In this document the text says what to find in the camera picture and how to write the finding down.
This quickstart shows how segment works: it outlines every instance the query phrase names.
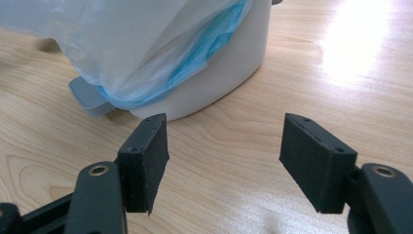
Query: wooden table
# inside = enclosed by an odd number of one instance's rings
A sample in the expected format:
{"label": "wooden table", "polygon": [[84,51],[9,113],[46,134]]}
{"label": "wooden table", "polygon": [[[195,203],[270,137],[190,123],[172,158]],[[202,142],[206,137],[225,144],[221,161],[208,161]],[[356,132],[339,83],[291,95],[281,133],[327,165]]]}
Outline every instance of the wooden table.
{"label": "wooden table", "polygon": [[[317,121],[374,162],[413,179],[413,2],[285,0],[267,54],[234,92],[168,122],[170,161],[154,212],[130,233],[347,233],[347,212],[317,214],[279,161],[286,112]],[[112,161],[140,120],[90,118],[77,72],[43,40],[0,29],[0,201],[22,214],[73,191]]]}

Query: white container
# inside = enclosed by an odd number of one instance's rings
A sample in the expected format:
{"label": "white container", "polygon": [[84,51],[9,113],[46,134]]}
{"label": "white container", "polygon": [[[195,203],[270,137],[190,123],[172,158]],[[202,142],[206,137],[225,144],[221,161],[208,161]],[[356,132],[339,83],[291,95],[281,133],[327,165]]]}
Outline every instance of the white container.
{"label": "white container", "polygon": [[166,113],[168,120],[185,117],[237,88],[261,64],[267,46],[272,0],[254,0],[231,41],[208,61],[208,67],[158,102],[131,110],[139,118]]}

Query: wood grain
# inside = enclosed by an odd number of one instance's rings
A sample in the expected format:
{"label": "wood grain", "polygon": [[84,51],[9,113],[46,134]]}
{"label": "wood grain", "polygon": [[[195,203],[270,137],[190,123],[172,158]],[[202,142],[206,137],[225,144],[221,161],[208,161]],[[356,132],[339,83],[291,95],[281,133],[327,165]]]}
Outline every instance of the wood grain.
{"label": "wood grain", "polygon": [[[273,7],[259,70],[168,123],[154,213],[128,214],[130,233],[348,233],[348,208],[316,214],[278,160],[284,113],[320,123],[359,166],[413,179],[412,62],[411,1]],[[122,110],[87,117],[67,88],[76,76],[53,42],[0,28],[0,201],[23,214],[72,192],[87,165],[113,160],[140,121]]]}

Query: wooden surface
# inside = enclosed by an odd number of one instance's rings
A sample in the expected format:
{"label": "wooden surface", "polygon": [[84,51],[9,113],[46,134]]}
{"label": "wooden surface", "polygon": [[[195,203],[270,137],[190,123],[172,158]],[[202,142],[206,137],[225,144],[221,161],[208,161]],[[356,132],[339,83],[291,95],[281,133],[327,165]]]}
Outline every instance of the wooden surface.
{"label": "wooden surface", "polygon": [[[112,161],[139,119],[89,118],[77,72],[50,43],[0,29],[0,201],[26,214]],[[168,122],[170,161],[153,214],[130,233],[347,233],[347,212],[317,214],[278,160],[285,112],[317,121],[413,179],[413,2],[285,0],[267,54],[234,92]]]}

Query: plastic bag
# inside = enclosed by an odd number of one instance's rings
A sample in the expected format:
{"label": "plastic bag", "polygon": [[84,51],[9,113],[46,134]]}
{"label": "plastic bag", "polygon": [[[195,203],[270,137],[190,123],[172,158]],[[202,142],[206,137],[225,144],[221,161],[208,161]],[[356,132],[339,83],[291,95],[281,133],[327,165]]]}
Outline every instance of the plastic bag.
{"label": "plastic bag", "polygon": [[164,97],[207,66],[253,0],[0,0],[0,25],[54,38],[115,106]]}

